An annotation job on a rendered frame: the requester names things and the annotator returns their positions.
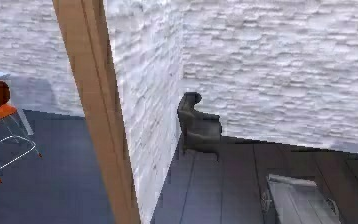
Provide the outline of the orange seat metal chair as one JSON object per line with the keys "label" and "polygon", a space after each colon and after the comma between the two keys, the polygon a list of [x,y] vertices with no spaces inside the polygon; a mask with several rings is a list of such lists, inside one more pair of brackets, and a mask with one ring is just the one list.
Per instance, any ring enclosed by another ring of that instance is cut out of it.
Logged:
{"label": "orange seat metal chair", "polygon": [[6,162],[5,164],[1,165],[0,170],[11,165],[15,161],[21,159],[22,157],[24,157],[31,151],[35,151],[37,153],[37,155],[40,158],[42,158],[42,154],[37,149],[36,143],[30,139],[29,135],[24,134],[23,136],[21,136],[21,135],[14,134],[12,132],[12,130],[10,129],[9,125],[7,124],[7,122],[5,121],[5,119],[7,117],[9,117],[16,123],[16,125],[18,126],[18,129],[21,129],[19,122],[16,121],[15,118],[13,117],[13,115],[15,113],[19,113],[19,109],[17,107],[15,107],[14,105],[12,105],[10,103],[10,100],[11,100],[10,87],[5,81],[0,80],[0,123],[3,123],[9,131],[9,135],[7,137],[0,139],[0,145],[4,144],[5,142],[7,142],[10,139],[14,139],[17,144],[19,144],[21,141],[27,142],[28,144],[30,144],[30,148],[27,151],[25,151],[24,153],[16,156],[15,158],[13,158],[10,161]]}

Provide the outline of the grey glass top table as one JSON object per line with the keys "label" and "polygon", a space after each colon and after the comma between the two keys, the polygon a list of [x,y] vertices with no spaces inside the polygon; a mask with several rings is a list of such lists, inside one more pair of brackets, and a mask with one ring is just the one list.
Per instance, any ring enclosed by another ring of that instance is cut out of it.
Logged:
{"label": "grey glass top table", "polygon": [[261,204],[265,224],[342,224],[336,202],[307,179],[268,174]]}

